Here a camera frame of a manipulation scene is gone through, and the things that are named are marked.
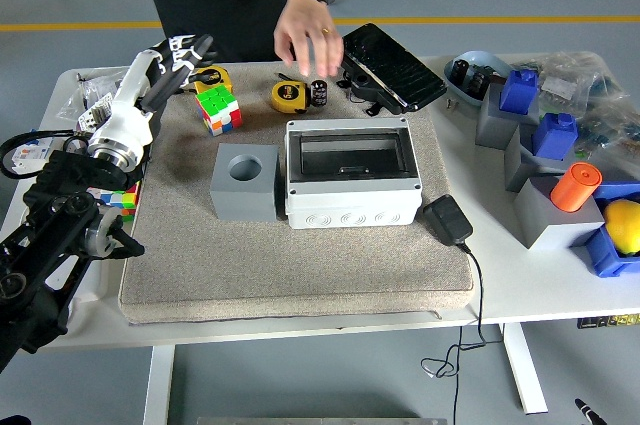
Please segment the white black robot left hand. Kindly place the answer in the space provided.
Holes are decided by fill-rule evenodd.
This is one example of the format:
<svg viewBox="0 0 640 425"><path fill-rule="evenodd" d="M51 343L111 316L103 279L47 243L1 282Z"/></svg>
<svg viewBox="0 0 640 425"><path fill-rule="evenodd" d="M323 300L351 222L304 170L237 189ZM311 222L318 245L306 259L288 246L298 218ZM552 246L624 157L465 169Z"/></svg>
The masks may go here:
<svg viewBox="0 0 640 425"><path fill-rule="evenodd" d="M152 122L188 77L215 56L212 46L209 35L181 35L138 53L113 98L111 115L89 139L89 155L124 171L139 165L158 133Z"/></svg>

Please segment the person's left hand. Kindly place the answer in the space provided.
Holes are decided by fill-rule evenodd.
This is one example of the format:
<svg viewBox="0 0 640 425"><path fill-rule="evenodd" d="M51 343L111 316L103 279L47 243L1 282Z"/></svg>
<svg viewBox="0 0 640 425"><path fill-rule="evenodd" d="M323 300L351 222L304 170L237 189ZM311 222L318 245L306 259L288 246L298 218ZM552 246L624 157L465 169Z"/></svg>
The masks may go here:
<svg viewBox="0 0 640 425"><path fill-rule="evenodd" d="M274 52L303 76L335 76L343 60L343 39L328 6L317 0L287 0L274 30Z"/></svg>

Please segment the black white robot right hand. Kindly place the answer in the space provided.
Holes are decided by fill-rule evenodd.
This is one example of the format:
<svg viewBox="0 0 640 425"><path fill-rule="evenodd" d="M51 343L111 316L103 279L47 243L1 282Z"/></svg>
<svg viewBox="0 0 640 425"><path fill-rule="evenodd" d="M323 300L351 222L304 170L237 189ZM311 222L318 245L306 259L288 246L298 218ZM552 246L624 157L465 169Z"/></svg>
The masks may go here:
<svg viewBox="0 0 640 425"><path fill-rule="evenodd" d="M574 400L576 407L583 414L590 425L607 425L607 422L598 415L586 402L580 398Z"/></svg>

